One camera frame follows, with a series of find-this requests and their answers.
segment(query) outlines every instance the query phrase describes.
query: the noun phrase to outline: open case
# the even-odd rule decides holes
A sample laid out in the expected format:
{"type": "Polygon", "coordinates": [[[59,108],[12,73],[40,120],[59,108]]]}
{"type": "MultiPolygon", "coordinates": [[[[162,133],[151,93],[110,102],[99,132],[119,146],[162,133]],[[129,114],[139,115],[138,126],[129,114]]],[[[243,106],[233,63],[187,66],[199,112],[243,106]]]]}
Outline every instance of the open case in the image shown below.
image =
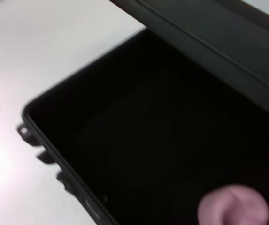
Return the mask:
{"type": "Polygon", "coordinates": [[[196,225],[231,183],[269,203],[269,30],[214,0],[114,2],[151,31],[31,101],[23,139],[99,225],[196,225]]]}

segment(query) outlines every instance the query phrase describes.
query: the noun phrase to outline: finger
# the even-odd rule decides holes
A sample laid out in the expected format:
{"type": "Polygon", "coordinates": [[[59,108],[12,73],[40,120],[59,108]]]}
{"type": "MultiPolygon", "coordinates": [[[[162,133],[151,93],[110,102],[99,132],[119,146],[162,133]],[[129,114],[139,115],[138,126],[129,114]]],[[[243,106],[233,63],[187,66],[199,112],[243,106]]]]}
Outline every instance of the finger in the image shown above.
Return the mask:
{"type": "Polygon", "coordinates": [[[256,190],[230,185],[202,198],[198,221],[199,225],[268,225],[269,207],[256,190]]]}

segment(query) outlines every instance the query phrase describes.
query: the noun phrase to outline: plastic case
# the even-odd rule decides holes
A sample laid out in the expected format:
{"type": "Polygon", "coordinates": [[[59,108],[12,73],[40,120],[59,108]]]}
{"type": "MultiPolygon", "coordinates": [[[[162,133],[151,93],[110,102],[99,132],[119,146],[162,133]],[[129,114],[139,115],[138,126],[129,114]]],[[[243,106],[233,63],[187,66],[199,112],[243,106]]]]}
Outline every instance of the plastic case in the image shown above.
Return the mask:
{"type": "Polygon", "coordinates": [[[269,114],[145,30],[30,102],[18,132],[99,225],[197,224],[241,183],[269,203],[269,114]]]}

